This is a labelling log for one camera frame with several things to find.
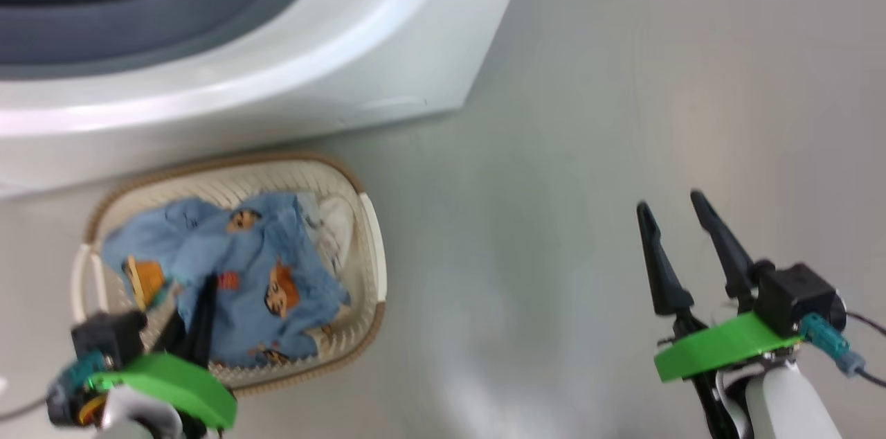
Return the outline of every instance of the blue cloth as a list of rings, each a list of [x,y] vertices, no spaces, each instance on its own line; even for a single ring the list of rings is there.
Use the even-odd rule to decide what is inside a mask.
[[[231,230],[241,211],[254,222]],[[210,279],[219,282],[210,357],[225,366],[315,355],[316,342],[305,332],[332,322],[341,304],[350,303],[323,268],[294,193],[264,193],[234,211],[199,199],[147,211],[102,246],[102,259],[129,283],[120,268],[127,256],[158,262],[167,281],[183,287],[177,309],[187,328],[200,289]]]

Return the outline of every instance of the washing machine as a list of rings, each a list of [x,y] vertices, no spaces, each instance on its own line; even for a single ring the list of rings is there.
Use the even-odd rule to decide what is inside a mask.
[[[509,0],[0,0],[0,196],[461,107]]]

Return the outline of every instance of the floor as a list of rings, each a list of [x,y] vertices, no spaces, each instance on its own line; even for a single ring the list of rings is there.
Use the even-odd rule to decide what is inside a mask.
[[[705,436],[691,386],[656,377],[669,323],[634,206],[649,200],[703,319],[724,280],[693,187],[752,256],[804,260],[886,319],[883,28],[884,0],[513,0],[463,111],[298,144],[376,202],[387,317],[348,369],[244,400],[229,436]],[[71,357],[58,285],[114,184],[0,203],[0,409]],[[886,374],[886,344],[847,334]],[[882,435],[882,391],[800,362],[842,435]]]

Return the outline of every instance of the clothing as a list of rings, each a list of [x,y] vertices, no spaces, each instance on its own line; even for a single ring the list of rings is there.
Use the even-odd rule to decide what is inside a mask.
[[[352,227],[352,211],[341,208],[341,202],[347,206],[344,199],[327,200],[317,203],[310,193],[263,193],[233,211],[181,200],[137,215],[108,235],[102,259],[134,295],[142,285],[148,307],[159,303],[149,295],[152,285],[162,284],[158,298],[173,282],[180,285],[175,301],[186,328],[203,284],[217,281],[210,357],[225,366],[313,356],[316,342],[306,331],[328,325],[350,303],[330,272],[340,271],[346,258],[351,236],[341,227],[342,222]],[[326,220],[335,222],[338,235]],[[342,234],[348,244],[320,244],[323,237]],[[163,278],[142,278],[143,271],[161,271]]]

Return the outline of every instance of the blue cable connector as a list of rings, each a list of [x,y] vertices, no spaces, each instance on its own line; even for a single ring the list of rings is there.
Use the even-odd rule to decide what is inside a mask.
[[[800,335],[824,351],[836,363],[844,375],[852,377],[865,369],[865,360],[857,352],[850,350],[847,341],[838,329],[816,313],[810,313],[800,321]]]

